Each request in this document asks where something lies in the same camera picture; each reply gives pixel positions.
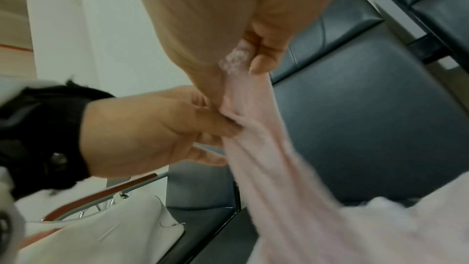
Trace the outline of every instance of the hand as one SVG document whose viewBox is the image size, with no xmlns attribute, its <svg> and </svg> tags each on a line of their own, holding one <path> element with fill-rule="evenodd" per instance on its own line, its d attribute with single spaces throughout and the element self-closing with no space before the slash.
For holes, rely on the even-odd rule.
<svg viewBox="0 0 469 264">
<path fill-rule="evenodd" d="M 181 160 L 223 166 L 226 158 L 194 146 L 221 147 L 221 136 L 241 127 L 205 107 L 194 87 L 90 103 L 81 126 L 80 150 L 92 176 L 144 174 Z"/>
<path fill-rule="evenodd" d="M 272 71 L 289 41 L 330 0 L 142 0 L 169 58 L 216 105 L 224 76 L 217 63 L 241 39 L 256 46 L 251 72 Z"/>
</svg>

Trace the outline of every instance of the black sleeve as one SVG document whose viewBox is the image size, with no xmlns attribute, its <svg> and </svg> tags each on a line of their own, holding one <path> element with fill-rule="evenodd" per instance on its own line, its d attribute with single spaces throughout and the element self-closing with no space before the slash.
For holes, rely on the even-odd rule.
<svg viewBox="0 0 469 264">
<path fill-rule="evenodd" d="M 89 177 L 79 148 L 83 113 L 89 102 L 110 97 L 68 81 L 26 88 L 0 107 L 0 166 L 13 179 L 15 199 L 68 189 Z"/>
</svg>

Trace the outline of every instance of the wooden armrest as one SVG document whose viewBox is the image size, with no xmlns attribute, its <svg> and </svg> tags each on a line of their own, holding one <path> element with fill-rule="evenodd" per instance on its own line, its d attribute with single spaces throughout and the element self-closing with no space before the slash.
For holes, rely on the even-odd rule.
<svg viewBox="0 0 469 264">
<path fill-rule="evenodd" d="M 94 193 L 90 196 L 87 196 L 87 197 L 81 198 L 77 201 L 74 201 L 74 202 L 71 202 L 69 204 L 63 205 L 63 206 L 57 208 L 56 210 L 50 212 L 48 215 L 46 215 L 42 219 L 42 221 L 54 221 L 54 220 L 60 218 L 61 216 L 63 216 L 64 214 L 66 214 L 66 213 L 68 213 L 68 212 L 70 212 L 70 211 L 72 211 L 76 208 L 79 208 L 80 206 L 91 203 L 93 201 L 104 198 L 106 196 L 113 195 L 117 192 L 123 191 L 125 189 L 133 187 L 133 186 L 138 185 L 140 183 L 146 182 L 146 181 L 148 181 L 152 178 L 155 178 L 157 176 L 158 176 L 157 174 L 153 173 L 153 174 L 150 174 L 150 175 L 147 175 L 147 176 L 144 176 L 144 177 L 141 177 L 141 178 L 131 180 L 131 181 L 128 181 L 126 183 L 114 186 L 112 188 L 104 189 L 101 192 Z"/>
</svg>

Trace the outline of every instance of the chair armrest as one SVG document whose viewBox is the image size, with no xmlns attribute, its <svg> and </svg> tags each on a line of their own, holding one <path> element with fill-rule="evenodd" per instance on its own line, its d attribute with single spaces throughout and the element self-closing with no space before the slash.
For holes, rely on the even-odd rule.
<svg viewBox="0 0 469 264">
<path fill-rule="evenodd" d="M 54 220 L 57 220 L 59 219 L 60 217 L 62 217 L 63 215 L 67 214 L 68 212 L 71 212 L 75 209 L 78 209 L 86 204 L 89 204 L 89 203 L 92 203 L 94 201 L 97 201 L 97 200 L 100 200 L 100 199 L 103 199 L 105 198 L 106 196 L 112 196 L 114 195 L 115 193 L 117 192 L 121 192 L 121 191 L 124 191 L 128 188 L 131 188 L 131 187 L 134 187 L 134 186 L 137 186 L 139 184 L 142 184 L 142 183 L 145 183 L 149 180 L 152 180 L 154 178 L 158 177 L 157 174 L 153 173 L 153 174 L 150 174 L 150 175 L 147 175 L 147 176 L 144 176 L 144 177 L 141 177 L 141 178 L 138 178 L 138 179 L 135 179 L 135 180 L 131 180 L 131 181 L 128 181 L 126 183 L 123 183 L 123 184 L 120 184 L 120 185 L 116 185 L 114 187 L 111 187 L 111 188 L 107 188 L 101 192 L 98 192 L 98 193 L 94 193 L 90 196 L 87 196 L 87 197 L 84 197 L 84 198 L 81 198 L 77 201 L 74 201 L 74 202 L 71 202 L 69 204 L 66 204 L 66 205 L 63 205 L 59 208 L 57 208 L 56 210 L 52 211 L 51 213 L 49 213 L 48 215 L 46 215 L 42 221 L 54 221 Z"/>
</svg>

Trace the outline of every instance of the pink fabric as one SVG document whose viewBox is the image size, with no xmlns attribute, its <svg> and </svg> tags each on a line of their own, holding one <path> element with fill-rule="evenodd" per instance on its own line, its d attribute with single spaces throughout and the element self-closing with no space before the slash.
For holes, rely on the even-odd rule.
<svg viewBox="0 0 469 264">
<path fill-rule="evenodd" d="M 268 75 L 248 73 L 253 53 L 241 43 L 220 62 L 227 73 L 221 110 L 245 127 L 223 144 L 266 263 L 367 263 L 338 204 L 293 149 Z"/>
<path fill-rule="evenodd" d="M 269 77 L 248 73 L 253 53 L 241 43 L 220 62 L 221 110 L 245 128 L 223 143 L 260 234 L 249 264 L 469 263 L 469 174 L 410 209 L 341 208 L 293 149 Z"/>
</svg>

